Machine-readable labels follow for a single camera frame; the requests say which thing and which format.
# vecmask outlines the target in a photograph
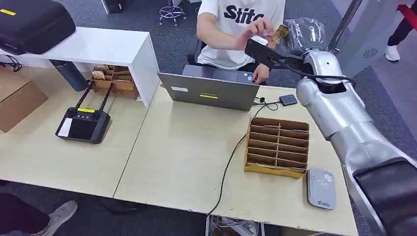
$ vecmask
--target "person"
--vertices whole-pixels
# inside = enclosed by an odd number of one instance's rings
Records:
[[[77,210],[69,201],[47,215],[9,193],[0,193],[0,235],[21,231],[32,236],[52,236]]]
[[[264,37],[275,48],[272,35],[284,19],[285,0],[202,0],[197,37],[207,46],[197,63],[227,70],[253,72],[253,82],[266,84],[269,68],[245,54],[248,39]]]
[[[417,14],[417,1],[411,5],[411,11]],[[413,30],[413,27],[403,19],[395,30],[394,34],[389,37],[387,48],[385,49],[385,57],[390,61],[399,61],[400,54],[397,50],[397,45],[400,44],[407,35]]]

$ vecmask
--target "white shelf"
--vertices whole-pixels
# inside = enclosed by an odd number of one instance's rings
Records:
[[[11,55],[0,50],[0,55]],[[75,33],[44,54],[17,58],[55,59],[129,67],[145,106],[159,84],[159,71],[149,32],[77,27]]]

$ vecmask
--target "printed text on t-shirt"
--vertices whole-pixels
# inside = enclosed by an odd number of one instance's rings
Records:
[[[236,23],[250,24],[252,21],[256,21],[258,18],[263,17],[263,14],[255,14],[255,9],[237,8],[234,5],[226,7],[227,12],[224,13],[224,17],[229,19],[235,19]]]

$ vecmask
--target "controller screen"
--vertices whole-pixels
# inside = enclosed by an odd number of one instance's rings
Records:
[[[97,122],[83,119],[72,119],[68,137],[89,140],[94,132]]]

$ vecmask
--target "white sneaker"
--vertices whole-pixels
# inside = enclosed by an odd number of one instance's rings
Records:
[[[69,201],[62,204],[54,212],[49,214],[49,224],[42,231],[33,234],[33,236],[52,236],[57,229],[71,218],[71,216],[77,210],[77,203],[75,201]]]
[[[385,57],[389,61],[399,61],[400,60],[400,54],[397,51],[397,45],[387,46],[387,48],[385,49]]]

